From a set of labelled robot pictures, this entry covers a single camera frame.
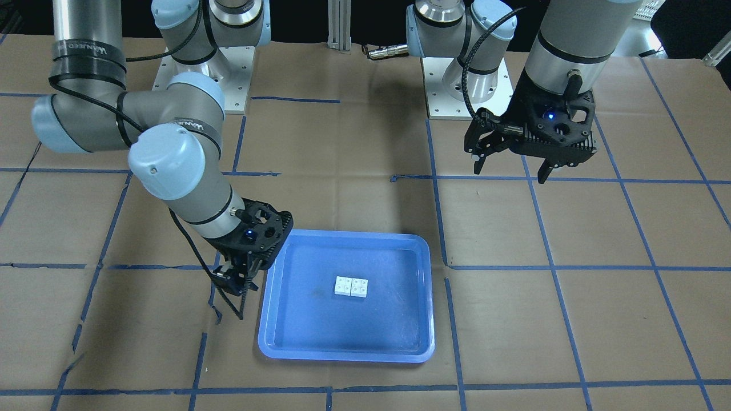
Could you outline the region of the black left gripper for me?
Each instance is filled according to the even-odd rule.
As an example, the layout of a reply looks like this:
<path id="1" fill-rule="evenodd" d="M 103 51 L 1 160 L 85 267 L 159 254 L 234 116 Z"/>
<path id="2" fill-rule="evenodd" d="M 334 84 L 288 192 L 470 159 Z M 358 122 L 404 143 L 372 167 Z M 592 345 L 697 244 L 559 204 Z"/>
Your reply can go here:
<path id="1" fill-rule="evenodd" d="M 592 136 L 593 93 L 580 92 L 580 74 L 568 74 L 566 78 L 564 91 L 554 94 L 522 74 L 502 116 L 486 108 L 474 110 L 468 93 L 464 93 L 465 105 L 472 115 L 464 150 L 473 155 L 473 174 L 481 174 L 487 156 L 509 149 L 542 158 L 537 182 L 545 184 L 556 167 L 576 167 L 596 153 Z"/>

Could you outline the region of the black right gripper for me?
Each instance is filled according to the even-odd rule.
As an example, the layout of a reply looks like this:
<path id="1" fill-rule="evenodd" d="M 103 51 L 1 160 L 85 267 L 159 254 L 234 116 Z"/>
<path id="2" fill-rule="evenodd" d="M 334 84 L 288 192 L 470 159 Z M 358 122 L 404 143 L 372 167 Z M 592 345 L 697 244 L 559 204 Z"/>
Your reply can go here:
<path id="1" fill-rule="evenodd" d="M 289 211 L 279 212 L 268 203 L 241 200 L 243 205 L 228 213 L 234 218 L 233 231 L 208 241 L 229 262 L 214 268 L 211 279 L 222 291 L 241 298 L 238 309 L 230 304 L 239 320 L 244 318 L 248 291 L 258 290 L 254 283 L 258 270 L 271 267 L 294 224 Z"/>

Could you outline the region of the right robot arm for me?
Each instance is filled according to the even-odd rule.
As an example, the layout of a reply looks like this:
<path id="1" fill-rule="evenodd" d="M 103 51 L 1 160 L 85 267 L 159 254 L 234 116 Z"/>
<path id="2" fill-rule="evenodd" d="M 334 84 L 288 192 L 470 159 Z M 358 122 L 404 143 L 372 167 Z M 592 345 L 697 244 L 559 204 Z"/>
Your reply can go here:
<path id="1" fill-rule="evenodd" d="M 224 301 L 255 291 L 294 224 L 292 214 L 238 195 L 219 167 L 225 95 L 200 66 L 221 48 L 271 39 L 266 1 L 154 1 L 154 23 L 183 66 L 160 91 L 129 91 L 120 1 L 55 1 L 53 95 L 31 110 L 39 141 L 59 153 L 128 150 L 130 171 L 223 257 L 201 266 Z"/>

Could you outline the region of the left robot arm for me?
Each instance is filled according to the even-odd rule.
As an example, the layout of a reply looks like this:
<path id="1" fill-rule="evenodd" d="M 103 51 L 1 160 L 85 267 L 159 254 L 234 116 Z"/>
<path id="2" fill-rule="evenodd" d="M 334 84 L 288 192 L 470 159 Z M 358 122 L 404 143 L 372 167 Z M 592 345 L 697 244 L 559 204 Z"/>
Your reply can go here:
<path id="1" fill-rule="evenodd" d="M 541 184 L 559 167 L 576 167 L 596 153 L 592 87 L 636 13 L 638 1 L 551 1 L 507 109 L 478 107 L 471 78 L 496 75 L 519 23 L 520 9 L 501 1 L 416 1 L 405 11 L 409 53 L 452 58 L 452 85 L 472 121 L 464 151 L 480 174 L 488 156 L 504 150 L 543 159 Z"/>

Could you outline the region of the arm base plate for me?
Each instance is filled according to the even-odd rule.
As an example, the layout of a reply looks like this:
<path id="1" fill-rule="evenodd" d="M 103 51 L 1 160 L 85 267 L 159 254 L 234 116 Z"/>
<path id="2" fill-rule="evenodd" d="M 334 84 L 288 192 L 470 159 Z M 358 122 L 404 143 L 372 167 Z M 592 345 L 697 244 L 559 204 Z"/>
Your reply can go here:
<path id="1" fill-rule="evenodd" d="M 172 57 L 164 57 L 153 82 L 153 89 L 162 90 L 178 73 L 200 72 L 219 84 L 224 94 L 226 114 L 244 115 L 249 99 L 255 52 L 254 46 L 222 47 L 211 60 L 198 65 L 183 65 Z"/>
<path id="2" fill-rule="evenodd" d="M 461 67 L 454 58 L 422 58 L 428 117 L 440 120 L 470 120 L 460 83 Z M 468 73 L 467 93 L 472 107 L 502 115 L 513 94 L 505 60 L 488 75 Z"/>

